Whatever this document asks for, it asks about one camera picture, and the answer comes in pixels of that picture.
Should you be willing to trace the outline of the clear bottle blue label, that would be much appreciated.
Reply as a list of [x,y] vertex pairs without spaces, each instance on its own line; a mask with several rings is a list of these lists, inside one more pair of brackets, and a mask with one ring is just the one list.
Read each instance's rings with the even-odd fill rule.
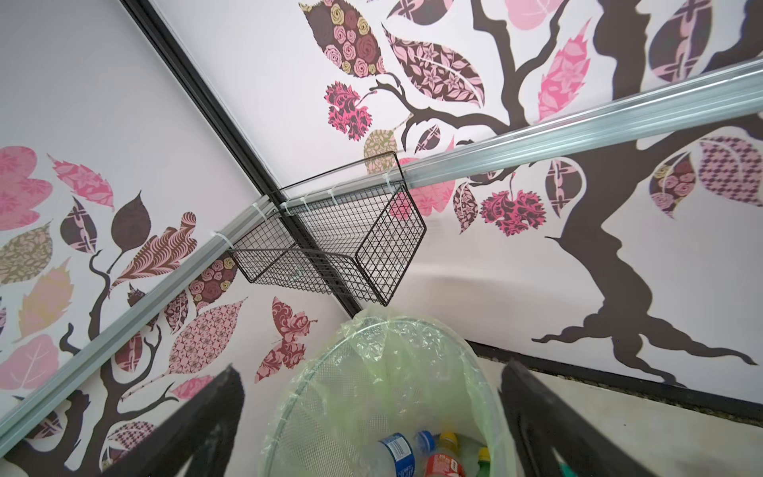
[[428,430],[396,432],[378,440],[361,454],[360,475],[381,477],[423,476],[434,438]]

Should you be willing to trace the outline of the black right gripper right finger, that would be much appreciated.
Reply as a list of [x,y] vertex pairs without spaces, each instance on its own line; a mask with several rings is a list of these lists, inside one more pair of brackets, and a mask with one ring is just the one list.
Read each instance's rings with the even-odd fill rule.
[[527,476],[651,476],[517,360],[502,371],[500,398]]

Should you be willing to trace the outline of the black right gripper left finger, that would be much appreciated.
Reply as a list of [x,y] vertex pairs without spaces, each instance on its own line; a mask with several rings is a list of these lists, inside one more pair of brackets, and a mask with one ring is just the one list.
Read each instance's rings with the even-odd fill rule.
[[223,477],[243,408],[242,378],[227,367],[103,474]]

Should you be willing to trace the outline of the clear bottle red label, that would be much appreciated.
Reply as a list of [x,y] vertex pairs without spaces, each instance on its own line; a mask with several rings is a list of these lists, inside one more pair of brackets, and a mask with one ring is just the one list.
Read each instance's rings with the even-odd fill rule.
[[459,440],[453,432],[439,435],[435,449],[427,458],[425,477],[465,477],[465,468],[460,459]]

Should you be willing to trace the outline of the green plastic bottle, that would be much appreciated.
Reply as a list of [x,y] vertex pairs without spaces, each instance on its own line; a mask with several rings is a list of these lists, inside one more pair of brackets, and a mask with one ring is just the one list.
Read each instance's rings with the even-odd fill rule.
[[487,447],[481,447],[478,451],[478,470],[476,477],[491,476],[491,454]]

